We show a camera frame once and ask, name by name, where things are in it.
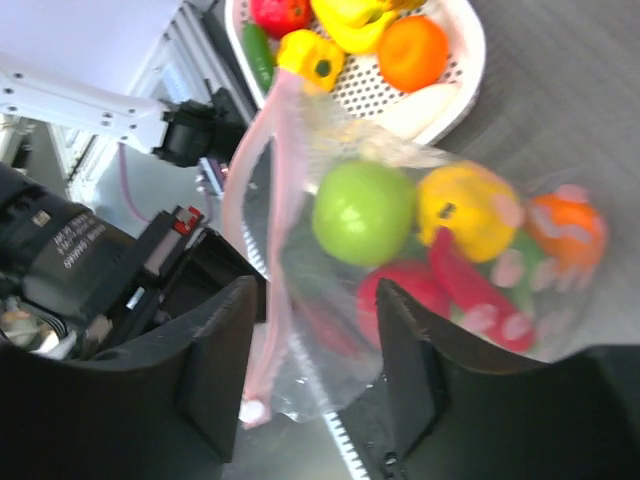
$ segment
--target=white panel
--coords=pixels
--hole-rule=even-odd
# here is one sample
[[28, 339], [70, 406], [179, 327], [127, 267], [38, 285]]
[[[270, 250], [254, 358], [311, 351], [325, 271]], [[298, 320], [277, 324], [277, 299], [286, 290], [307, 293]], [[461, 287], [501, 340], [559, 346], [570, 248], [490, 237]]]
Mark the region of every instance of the white panel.
[[0, 48], [117, 93], [134, 81], [181, 0], [0, 0]]
[[9, 128], [9, 118], [6, 115], [0, 115], [0, 162], [4, 161], [4, 154], [12, 134], [13, 129]]

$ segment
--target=camera lens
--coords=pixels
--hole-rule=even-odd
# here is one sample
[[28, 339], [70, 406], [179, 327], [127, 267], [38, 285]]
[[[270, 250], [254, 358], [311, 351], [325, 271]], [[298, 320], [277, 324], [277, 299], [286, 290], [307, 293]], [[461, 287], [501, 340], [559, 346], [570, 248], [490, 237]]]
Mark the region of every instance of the camera lens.
[[134, 241], [0, 163], [0, 296], [84, 329], [83, 305]]

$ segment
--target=black mount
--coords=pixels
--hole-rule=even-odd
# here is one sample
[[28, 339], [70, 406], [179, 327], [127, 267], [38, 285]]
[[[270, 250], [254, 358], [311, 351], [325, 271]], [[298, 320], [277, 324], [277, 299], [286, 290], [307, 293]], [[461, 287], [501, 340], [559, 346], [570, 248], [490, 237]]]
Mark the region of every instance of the black mount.
[[371, 478], [640, 478], [640, 348], [554, 364], [505, 352], [378, 290], [384, 376], [341, 418]]
[[152, 153], [178, 167], [194, 167], [201, 158], [229, 165], [247, 129], [225, 88], [211, 92], [211, 103], [184, 102], [165, 114], [169, 124], [162, 145]]
[[2, 478], [217, 480], [231, 460], [256, 311], [240, 277], [91, 361], [0, 343]]

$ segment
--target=red tomato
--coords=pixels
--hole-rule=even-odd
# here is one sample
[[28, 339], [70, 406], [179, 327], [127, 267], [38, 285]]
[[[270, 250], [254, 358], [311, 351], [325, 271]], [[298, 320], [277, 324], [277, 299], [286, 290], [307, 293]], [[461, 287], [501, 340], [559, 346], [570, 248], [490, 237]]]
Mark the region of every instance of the red tomato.
[[250, 0], [251, 15], [257, 25], [277, 40], [287, 33], [308, 28], [311, 23], [309, 0]]

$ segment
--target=white radish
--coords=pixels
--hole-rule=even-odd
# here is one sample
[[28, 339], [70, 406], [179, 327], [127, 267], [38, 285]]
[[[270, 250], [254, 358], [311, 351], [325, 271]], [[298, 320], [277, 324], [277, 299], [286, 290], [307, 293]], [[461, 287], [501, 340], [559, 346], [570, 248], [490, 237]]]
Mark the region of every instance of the white radish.
[[449, 106], [458, 86], [436, 83], [405, 95], [373, 120], [404, 140], [413, 140], [431, 125]]

